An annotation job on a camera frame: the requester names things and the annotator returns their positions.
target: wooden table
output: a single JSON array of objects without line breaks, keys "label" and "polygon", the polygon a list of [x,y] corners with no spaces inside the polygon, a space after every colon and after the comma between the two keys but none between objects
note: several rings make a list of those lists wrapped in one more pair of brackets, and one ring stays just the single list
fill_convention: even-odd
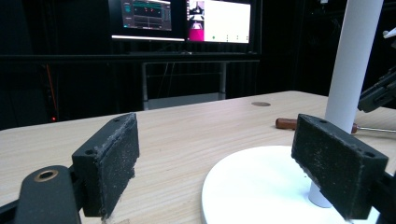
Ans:
[{"label": "wooden table", "polygon": [[[327,97],[285,91],[211,103],[137,112],[141,156],[136,177],[122,194],[110,223],[201,223],[201,192],[210,169],[251,147],[291,146],[294,131],[277,118],[304,113],[324,118]],[[396,130],[396,111],[358,111],[362,127]],[[0,205],[19,197],[22,180],[49,165],[70,166],[72,153],[115,116],[80,119],[0,132]],[[390,157],[396,169],[396,135],[358,131],[361,141]],[[81,216],[83,223],[102,223]]]}]

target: white round base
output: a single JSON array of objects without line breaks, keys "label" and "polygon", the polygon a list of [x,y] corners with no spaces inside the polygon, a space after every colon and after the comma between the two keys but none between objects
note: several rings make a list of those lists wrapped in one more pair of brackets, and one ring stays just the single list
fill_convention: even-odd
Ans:
[{"label": "white round base", "polygon": [[223,223],[375,223],[346,222],[337,211],[308,199],[311,179],[291,157],[291,147],[254,147],[219,161],[206,177],[203,219]]}]

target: light wood tabletop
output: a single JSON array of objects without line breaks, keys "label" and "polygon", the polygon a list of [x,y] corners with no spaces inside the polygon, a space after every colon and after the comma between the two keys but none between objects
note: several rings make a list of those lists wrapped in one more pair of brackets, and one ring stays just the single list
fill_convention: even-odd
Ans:
[{"label": "light wood tabletop", "polygon": [[[123,192],[108,223],[201,223],[201,193],[210,169],[237,151],[291,146],[292,130],[277,118],[298,114],[324,118],[327,97],[284,91],[197,105],[136,112],[140,158],[135,178]],[[19,197],[22,180],[35,170],[72,164],[71,155],[109,120],[105,116],[0,132],[0,205]],[[396,130],[396,110],[357,111],[361,127]],[[358,139],[389,156],[396,169],[396,134],[358,131]],[[81,216],[83,223],[102,223]]]}]

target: screw hole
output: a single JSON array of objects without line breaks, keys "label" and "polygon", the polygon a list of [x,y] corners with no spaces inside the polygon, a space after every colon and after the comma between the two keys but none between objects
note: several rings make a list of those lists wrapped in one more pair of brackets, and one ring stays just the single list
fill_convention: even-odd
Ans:
[{"label": "screw hole", "polygon": [[43,171],[40,174],[38,174],[37,176],[35,176],[35,182],[45,182],[45,181],[51,180],[58,174],[59,174],[59,172],[57,170]]},{"label": "screw hole", "polygon": [[95,151],[92,150],[92,149],[88,149],[88,150],[85,151],[85,154],[89,155],[89,156],[92,155],[93,153],[95,153]]},{"label": "screw hole", "polygon": [[371,152],[364,152],[364,156],[374,158],[374,157],[375,157],[375,154],[373,154],[373,153],[371,153]]}]

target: wooden screwdriver handle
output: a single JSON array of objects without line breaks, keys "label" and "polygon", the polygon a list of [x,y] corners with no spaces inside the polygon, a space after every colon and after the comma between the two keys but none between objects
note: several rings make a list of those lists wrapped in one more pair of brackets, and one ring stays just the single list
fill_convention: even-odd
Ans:
[{"label": "wooden screwdriver handle", "polygon": [[[295,130],[297,127],[297,119],[277,119],[275,121],[275,126],[278,129],[293,129]],[[352,132],[356,133],[359,129],[359,126],[356,123],[353,123]]]},{"label": "wooden screwdriver handle", "polygon": [[297,127],[297,119],[277,119],[275,126],[278,129],[293,129]]}]

